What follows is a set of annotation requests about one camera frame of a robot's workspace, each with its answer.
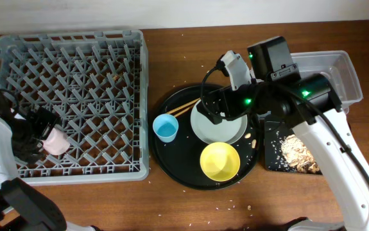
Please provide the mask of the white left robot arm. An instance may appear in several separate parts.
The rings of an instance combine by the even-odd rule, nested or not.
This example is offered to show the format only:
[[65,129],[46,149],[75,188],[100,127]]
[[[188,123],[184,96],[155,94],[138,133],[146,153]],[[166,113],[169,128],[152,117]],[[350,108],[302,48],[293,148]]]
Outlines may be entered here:
[[96,230],[94,225],[66,221],[53,201],[20,179],[17,158],[34,163],[41,158],[41,148],[63,154],[69,143],[55,128],[57,115],[39,108],[21,116],[7,92],[0,89],[0,230]]

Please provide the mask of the light blue plastic cup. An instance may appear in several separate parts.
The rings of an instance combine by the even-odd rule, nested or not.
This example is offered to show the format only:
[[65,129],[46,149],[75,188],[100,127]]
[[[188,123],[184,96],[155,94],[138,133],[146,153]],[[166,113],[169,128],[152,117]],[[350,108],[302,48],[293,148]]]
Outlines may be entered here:
[[171,114],[160,114],[153,121],[153,131],[165,143],[172,142],[178,132],[179,124],[176,117]]

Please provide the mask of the pink plastic cup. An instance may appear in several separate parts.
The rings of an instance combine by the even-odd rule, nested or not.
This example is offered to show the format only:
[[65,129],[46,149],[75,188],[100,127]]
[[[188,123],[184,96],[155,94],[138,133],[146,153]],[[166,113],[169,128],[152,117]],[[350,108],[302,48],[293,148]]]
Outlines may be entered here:
[[51,155],[64,154],[70,147],[70,143],[67,140],[67,135],[53,128],[47,138],[42,139],[43,148]]

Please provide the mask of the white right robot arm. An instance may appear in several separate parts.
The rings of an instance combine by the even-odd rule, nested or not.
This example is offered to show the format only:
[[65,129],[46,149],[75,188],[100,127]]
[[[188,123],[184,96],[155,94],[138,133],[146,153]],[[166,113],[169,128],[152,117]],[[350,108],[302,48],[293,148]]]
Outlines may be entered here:
[[369,165],[330,81],[322,74],[302,77],[284,37],[258,42],[247,52],[248,61],[232,51],[218,59],[214,68],[230,78],[230,86],[202,92],[198,110],[215,124],[270,112],[311,152],[343,221],[297,218],[283,230],[369,230]]

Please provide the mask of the yellow plastic bowl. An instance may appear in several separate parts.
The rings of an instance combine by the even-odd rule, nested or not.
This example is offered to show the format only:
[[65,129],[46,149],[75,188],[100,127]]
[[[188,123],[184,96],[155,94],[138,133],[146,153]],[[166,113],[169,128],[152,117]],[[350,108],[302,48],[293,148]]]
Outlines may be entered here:
[[207,145],[200,155],[200,167],[208,178],[226,182],[235,177],[241,166],[237,150],[225,142]]

